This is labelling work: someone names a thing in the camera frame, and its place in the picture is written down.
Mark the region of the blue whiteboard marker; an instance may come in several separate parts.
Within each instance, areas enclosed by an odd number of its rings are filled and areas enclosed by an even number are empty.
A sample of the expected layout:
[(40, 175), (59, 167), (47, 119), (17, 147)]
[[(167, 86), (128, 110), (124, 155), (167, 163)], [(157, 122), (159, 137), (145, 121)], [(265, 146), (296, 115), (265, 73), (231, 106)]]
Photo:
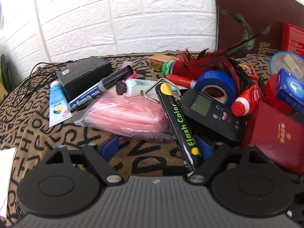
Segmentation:
[(126, 65), (120, 70), (111, 73), (109, 76), (105, 77), (99, 81), (94, 86), (90, 87), (72, 101), (69, 102), (70, 111), (73, 112), (79, 109), (82, 105), (88, 103), (89, 101), (99, 97), (103, 93), (106, 93), (109, 89), (116, 85), (118, 81), (127, 79), (133, 74), (133, 68), (130, 65)]

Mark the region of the black Flash Color marker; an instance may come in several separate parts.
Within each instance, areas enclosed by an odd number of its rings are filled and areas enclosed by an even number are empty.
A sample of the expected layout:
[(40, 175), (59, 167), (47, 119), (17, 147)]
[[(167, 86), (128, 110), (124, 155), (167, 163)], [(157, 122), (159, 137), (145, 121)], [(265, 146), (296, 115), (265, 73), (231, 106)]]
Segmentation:
[(171, 92), (169, 84), (161, 82), (156, 85), (155, 90), (182, 158), (190, 171), (194, 171), (203, 163), (203, 156), (183, 113)]

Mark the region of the pink masks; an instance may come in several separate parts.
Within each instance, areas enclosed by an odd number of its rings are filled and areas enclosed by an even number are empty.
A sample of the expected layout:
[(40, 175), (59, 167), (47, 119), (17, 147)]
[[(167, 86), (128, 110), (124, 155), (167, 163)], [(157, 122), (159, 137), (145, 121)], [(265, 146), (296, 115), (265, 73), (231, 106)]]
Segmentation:
[(75, 125), (120, 136), (146, 141), (173, 139), (162, 106), (143, 96), (128, 98), (107, 92), (72, 116)]

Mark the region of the small brown wooden block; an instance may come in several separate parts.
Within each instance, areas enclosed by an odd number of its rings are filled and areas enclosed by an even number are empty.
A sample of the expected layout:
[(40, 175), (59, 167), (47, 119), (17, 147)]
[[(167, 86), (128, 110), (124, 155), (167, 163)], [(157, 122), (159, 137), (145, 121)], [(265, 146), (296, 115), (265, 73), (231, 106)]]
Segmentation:
[(148, 58), (149, 66), (156, 70), (161, 70), (163, 63), (166, 63), (171, 60), (176, 61), (177, 58), (173, 57), (173, 56), (163, 55), (163, 54), (156, 54), (156, 55), (150, 56)]

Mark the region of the dark red booklet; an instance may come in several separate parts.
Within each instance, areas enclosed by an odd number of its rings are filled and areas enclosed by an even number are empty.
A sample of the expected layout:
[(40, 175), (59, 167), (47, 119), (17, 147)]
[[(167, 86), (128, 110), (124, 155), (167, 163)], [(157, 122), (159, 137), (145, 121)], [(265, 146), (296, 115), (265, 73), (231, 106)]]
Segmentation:
[(258, 147), (270, 160), (303, 175), (303, 125), (264, 102), (247, 116), (241, 148)]

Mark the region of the clear blue zip pouch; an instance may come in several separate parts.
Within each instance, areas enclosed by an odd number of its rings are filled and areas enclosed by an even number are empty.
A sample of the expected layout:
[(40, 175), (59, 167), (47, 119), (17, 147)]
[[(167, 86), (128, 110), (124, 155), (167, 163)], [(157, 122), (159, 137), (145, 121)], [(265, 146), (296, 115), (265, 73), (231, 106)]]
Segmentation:
[(269, 73), (277, 74), (282, 68), (288, 70), (298, 79), (303, 81), (304, 61), (297, 54), (289, 51), (280, 51), (275, 53), (268, 65)]

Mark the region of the dark brown wooden board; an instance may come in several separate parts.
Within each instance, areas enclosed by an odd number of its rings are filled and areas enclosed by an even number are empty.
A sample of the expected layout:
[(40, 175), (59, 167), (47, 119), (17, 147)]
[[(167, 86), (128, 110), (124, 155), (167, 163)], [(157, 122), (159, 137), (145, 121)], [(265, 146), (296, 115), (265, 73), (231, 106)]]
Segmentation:
[(303, 5), (295, 0), (216, 0), (219, 10), (240, 14), (254, 32), (271, 26), (256, 39), (254, 54), (271, 56), (281, 51), (283, 23), (303, 29)]

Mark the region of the blue small carton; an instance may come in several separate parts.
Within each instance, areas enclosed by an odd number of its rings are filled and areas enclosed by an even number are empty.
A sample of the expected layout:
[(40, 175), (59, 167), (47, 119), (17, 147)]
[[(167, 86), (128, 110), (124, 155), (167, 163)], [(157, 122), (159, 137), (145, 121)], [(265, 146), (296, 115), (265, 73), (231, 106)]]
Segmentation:
[(284, 68), (278, 72), (276, 97), (303, 114), (303, 82)]

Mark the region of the red box against board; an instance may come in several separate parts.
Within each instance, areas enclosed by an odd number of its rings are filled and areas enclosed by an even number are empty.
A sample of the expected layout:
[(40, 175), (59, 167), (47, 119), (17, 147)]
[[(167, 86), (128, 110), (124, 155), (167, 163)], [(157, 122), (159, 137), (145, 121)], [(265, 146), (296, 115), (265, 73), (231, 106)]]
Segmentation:
[(303, 58), (304, 30), (294, 25), (283, 23), (281, 50), (292, 52)]

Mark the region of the blue tape roll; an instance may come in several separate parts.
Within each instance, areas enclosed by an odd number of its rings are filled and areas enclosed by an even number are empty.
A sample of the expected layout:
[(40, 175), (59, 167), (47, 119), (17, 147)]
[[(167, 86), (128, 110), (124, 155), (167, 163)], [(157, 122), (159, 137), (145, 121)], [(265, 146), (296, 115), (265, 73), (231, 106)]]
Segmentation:
[(228, 107), (232, 106), (237, 96), (233, 80), (219, 70), (209, 70), (203, 73), (197, 79), (194, 89)]

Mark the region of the red feather toy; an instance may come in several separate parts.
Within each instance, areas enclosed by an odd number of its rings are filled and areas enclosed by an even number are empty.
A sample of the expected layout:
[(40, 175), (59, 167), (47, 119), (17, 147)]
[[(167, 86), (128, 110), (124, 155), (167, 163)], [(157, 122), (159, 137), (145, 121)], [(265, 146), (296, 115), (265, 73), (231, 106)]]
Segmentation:
[(256, 38), (267, 35), (271, 26), (269, 25), (264, 30), (254, 33), (251, 26), (240, 14), (227, 10), (221, 10), (219, 13), (235, 19), (243, 26), (244, 33), (241, 42), (215, 51), (204, 49), (197, 56), (192, 55), (186, 49), (179, 54), (177, 59), (163, 63), (160, 70), (164, 77), (173, 74), (193, 80), (197, 80), (209, 70), (219, 70), (233, 80), (236, 93), (239, 95), (251, 86), (251, 80), (246, 71), (239, 66), (236, 58), (246, 57), (247, 53), (253, 49)]

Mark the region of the blue white cream tube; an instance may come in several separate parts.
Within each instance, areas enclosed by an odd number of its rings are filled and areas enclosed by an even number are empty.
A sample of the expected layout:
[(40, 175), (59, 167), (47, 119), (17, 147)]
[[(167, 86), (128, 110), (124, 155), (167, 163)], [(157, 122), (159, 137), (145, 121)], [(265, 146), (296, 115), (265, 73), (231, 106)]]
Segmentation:
[(49, 96), (49, 127), (58, 125), (72, 117), (68, 108), (62, 86), (59, 81), (53, 81)]

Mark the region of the black digital scale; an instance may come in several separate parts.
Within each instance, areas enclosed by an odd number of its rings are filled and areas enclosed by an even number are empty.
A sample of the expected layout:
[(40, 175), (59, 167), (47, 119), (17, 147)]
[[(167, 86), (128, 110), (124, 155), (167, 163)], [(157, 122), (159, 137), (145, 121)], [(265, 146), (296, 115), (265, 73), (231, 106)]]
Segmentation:
[(194, 89), (184, 93), (179, 107), (197, 136), (232, 148), (241, 145), (246, 122), (243, 117), (236, 117), (229, 107)]

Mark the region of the white paper sheet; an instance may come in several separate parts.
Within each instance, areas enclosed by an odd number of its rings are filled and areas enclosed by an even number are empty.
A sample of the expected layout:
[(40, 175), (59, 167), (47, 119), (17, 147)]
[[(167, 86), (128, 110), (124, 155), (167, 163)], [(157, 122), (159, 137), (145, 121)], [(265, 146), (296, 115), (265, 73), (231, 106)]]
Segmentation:
[(1, 150), (0, 153), (0, 208), (4, 218), (7, 218), (8, 191), (16, 153), (17, 148)]

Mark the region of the white bottle dark cap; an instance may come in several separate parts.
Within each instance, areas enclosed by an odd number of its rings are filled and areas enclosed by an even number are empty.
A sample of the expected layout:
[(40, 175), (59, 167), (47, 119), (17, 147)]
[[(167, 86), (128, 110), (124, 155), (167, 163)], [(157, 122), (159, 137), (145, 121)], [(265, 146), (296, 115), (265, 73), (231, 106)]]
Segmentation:
[(117, 95), (123, 95), (128, 98), (143, 96), (143, 93), (153, 86), (156, 81), (128, 78), (124, 81), (118, 81), (115, 85)]

